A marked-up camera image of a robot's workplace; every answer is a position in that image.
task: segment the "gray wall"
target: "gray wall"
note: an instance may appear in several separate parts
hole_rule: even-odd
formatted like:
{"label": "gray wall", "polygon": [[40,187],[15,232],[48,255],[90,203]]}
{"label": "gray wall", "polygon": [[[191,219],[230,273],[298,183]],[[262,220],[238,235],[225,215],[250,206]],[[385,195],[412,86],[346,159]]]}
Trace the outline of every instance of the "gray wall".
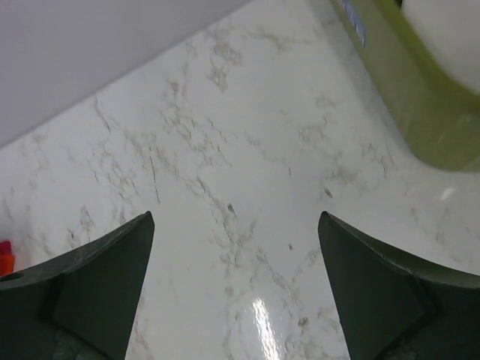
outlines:
{"label": "gray wall", "polygon": [[248,0],[0,0],[0,146]]}

